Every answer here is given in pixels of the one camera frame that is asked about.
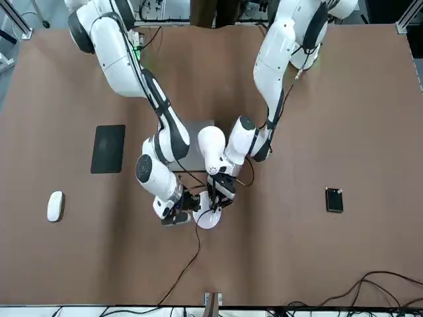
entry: metal frame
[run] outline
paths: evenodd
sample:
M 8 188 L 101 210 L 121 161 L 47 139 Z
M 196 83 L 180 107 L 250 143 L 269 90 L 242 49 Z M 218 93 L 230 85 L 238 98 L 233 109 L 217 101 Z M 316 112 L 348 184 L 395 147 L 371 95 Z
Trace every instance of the metal frame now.
M 395 23 L 399 34 L 407 33 L 407 26 L 423 8 L 423 0 L 414 0 L 401 18 Z
M 219 317 L 219 306 L 222 305 L 221 293 L 204 293 L 203 317 Z
M 2 53 L 0 53 L 0 74 L 15 66 L 13 58 L 7 59 Z
M 22 39 L 29 40 L 32 34 L 32 28 L 22 18 L 19 12 L 8 0 L 0 0 L 0 7 L 6 12 L 9 18 L 20 28 L 22 31 Z

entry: floor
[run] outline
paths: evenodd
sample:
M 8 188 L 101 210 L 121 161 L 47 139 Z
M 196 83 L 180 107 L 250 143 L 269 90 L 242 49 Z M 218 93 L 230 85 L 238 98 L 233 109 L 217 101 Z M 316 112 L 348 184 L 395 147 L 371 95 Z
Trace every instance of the floor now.
M 359 0 L 359 7 L 358 11 L 355 11 L 350 17 L 348 17 L 344 24 L 361 24 L 363 23 L 361 14 L 367 16 L 367 12 L 365 11 L 365 0 Z M 131 0 L 133 3 L 134 9 L 138 11 L 140 0 Z M 148 19 L 156 19 L 156 18 L 189 18 L 189 0 L 163 0 L 166 3 L 166 7 L 164 12 L 162 12 L 160 3 L 162 0 L 147 0 L 144 8 L 143 8 L 143 17 Z M 42 14 L 44 15 L 44 19 L 48 20 L 51 24 L 52 28 L 67 28 L 67 16 L 68 12 L 66 10 L 65 4 L 62 0 L 38 0 L 37 1 Z M 25 13 L 27 11 L 33 11 L 32 5 L 30 0 L 15 0 L 13 5 L 16 9 L 21 13 Z M 265 17 L 266 15 L 258 11 L 258 7 L 256 5 L 251 5 L 246 10 L 246 13 L 243 15 L 242 18 L 260 18 Z M 31 27 L 35 29 L 43 28 L 41 22 L 37 19 L 37 17 L 33 14 L 25 14 L 25 20 Z M 3 12 L 0 12 L 0 27 L 12 34 L 12 25 L 11 21 L 5 17 Z M 20 32 L 17 30 L 17 36 L 20 37 Z M 5 54 L 8 58 L 17 59 L 18 52 L 19 52 L 19 43 L 17 45 L 12 45 L 5 39 L 0 39 L 0 52 Z M 417 59 L 416 68 L 421 76 L 423 76 L 423 59 Z M 11 78 L 13 75 L 13 69 L 8 70 L 0 74 L 0 111 L 3 108 L 5 97 L 7 93 L 7 89 L 11 82 Z M 91 317 L 91 316 L 99 316 L 100 313 L 105 309 L 105 307 L 100 306 L 86 306 L 86 307 L 65 307 L 61 309 L 61 311 L 56 315 L 59 317 L 71 317 L 71 316 L 80 316 L 80 317 Z M 137 310 L 138 312 L 149 310 L 150 308 L 128 308 L 125 307 L 123 309 L 130 309 L 130 310 Z M 48 317 L 51 316 L 57 307 L 1 307 L 0 306 L 0 316 L 4 317 Z M 118 310 L 118 308 L 111 308 L 108 312 L 112 312 L 113 310 Z M 189 316 L 202 316 L 204 309 L 203 308 L 189 308 L 188 315 Z M 231 317 L 231 316 L 269 316 L 266 311 L 259 311 L 259 310 L 248 310 L 248 311 L 236 311 L 236 310 L 226 310 L 220 312 L 222 317 Z M 125 313 L 116 313 L 115 316 L 127 316 L 128 314 Z M 171 309 L 164 308 L 152 313 L 149 313 L 148 316 L 152 317 L 162 317 L 162 316 L 170 316 Z M 345 313 L 341 315 L 338 312 L 314 312 L 313 317 L 345 317 Z M 360 317 L 368 317 L 369 314 L 358 314 L 362 315 Z M 176 308 L 172 311 L 173 317 L 183 316 L 182 308 Z M 297 312 L 295 314 L 296 317 L 310 317 L 311 314 L 308 312 Z M 388 317 L 388 314 L 377 314 L 377 317 Z

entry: brown table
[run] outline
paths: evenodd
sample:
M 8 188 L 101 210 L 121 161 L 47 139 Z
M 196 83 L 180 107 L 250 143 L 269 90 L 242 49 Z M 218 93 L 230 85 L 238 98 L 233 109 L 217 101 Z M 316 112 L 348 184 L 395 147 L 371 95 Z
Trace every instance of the brown table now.
M 266 115 L 252 79 L 262 38 L 258 27 L 163 28 L 143 63 L 183 120 L 227 133 L 240 114 Z M 230 305 L 319 304 L 372 269 L 423 280 L 422 101 L 394 26 L 331 26 L 289 96 L 273 155 L 254 164 L 254 185 L 238 188 L 220 224 L 200 231 L 201 253 L 165 304 L 199 305 L 208 291 Z M 122 172 L 90 174 L 96 126 L 108 124 L 126 125 Z M 146 100 L 113 93 L 66 30 L 22 44 L 0 116 L 0 303 L 156 304 L 167 292 L 197 240 L 193 224 L 162 227 L 134 177 L 156 124 Z M 343 214 L 326 212 L 326 186 L 344 190 Z M 66 202 L 52 224 L 55 190 Z M 400 300 L 419 295 L 373 280 Z M 358 304 L 387 305 L 363 288 Z

